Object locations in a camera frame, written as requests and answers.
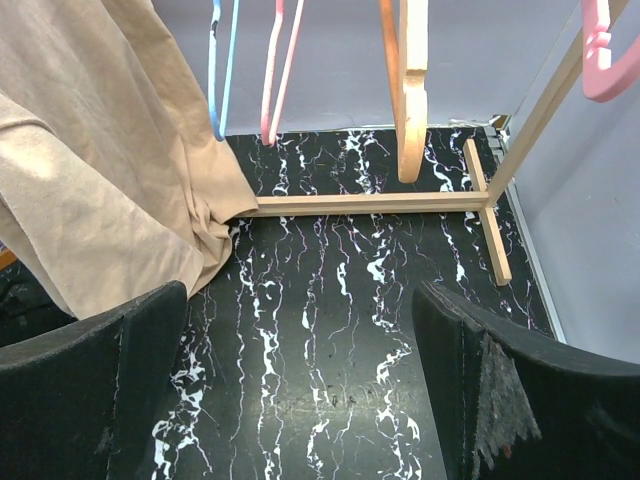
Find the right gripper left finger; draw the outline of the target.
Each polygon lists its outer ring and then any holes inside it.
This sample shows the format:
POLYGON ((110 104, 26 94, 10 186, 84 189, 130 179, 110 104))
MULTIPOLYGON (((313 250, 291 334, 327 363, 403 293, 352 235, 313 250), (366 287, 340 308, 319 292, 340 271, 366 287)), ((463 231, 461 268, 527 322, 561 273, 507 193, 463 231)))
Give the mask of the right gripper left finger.
POLYGON ((2 478, 136 478, 186 317, 172 281, 2 348, 2 478))

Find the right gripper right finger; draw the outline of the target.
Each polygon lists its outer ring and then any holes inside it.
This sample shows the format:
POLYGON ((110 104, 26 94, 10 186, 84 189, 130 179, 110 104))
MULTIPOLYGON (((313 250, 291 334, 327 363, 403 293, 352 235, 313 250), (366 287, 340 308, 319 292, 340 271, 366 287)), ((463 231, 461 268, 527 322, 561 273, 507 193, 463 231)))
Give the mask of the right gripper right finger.
POLYGON ((412 298, 450 479, 635 479, 639 368, 427 283, 412 298))

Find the beige t shirt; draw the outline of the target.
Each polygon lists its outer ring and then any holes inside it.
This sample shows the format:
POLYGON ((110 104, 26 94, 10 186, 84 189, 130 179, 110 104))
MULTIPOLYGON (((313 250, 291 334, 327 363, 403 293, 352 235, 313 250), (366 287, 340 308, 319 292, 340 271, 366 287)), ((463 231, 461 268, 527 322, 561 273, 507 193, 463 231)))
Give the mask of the beige t shirt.
POLYGON ((60 309, 197 293, 256 207, 151 2, 2 3, 1 241, 60 309))

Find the pink thick plastic hanger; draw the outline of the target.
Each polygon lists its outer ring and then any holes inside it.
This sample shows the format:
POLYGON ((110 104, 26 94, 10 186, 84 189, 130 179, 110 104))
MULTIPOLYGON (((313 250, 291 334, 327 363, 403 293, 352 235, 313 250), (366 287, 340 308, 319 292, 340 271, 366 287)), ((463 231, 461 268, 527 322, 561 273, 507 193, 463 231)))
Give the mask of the pink thick plastic hanger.
POLYGON ((605 103, 622 94, 639 79, 639 38, 615 62, 609 48, 614 23, 606 0, 582 0, 582 90, 584 96, 605 103))

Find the wooden clothes rack frame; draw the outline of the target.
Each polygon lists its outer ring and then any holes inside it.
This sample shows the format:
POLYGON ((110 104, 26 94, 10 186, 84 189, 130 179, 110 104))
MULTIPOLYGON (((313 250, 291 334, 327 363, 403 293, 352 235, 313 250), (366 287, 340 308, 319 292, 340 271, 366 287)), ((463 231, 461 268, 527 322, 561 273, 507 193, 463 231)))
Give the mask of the wooden clothes rack frame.
MULTIPOLYGON (((609 1, 614 23, 626 8, 624 1, 609 1)), ((582 83, 582 27, 560 65, 548 81, 519 135, 491 179, 485 179, 476 145, 464 144, 464 160, 472 188, 462 192, 418 192, 264 196, 257 200, 254 217, 327 216, 359 214, 403 214, 476 212, 480 216, 494 276, 500 286, 512 279, 507 254, 497 225, 494 207, 523 163, 540 134, 564 101, 575 82, 582 83)))

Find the wooden hanger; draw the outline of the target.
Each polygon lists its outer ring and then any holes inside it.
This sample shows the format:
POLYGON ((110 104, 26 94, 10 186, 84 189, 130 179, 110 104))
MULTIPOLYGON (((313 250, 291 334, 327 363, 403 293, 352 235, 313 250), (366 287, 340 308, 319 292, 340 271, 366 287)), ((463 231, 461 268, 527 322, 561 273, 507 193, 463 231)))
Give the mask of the wooden hanger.
POLYGON ((427 0, 378 2, 387 76, 397 139, 398 178, 417 180, 428 125, 425 78, 428 71, 427 0))

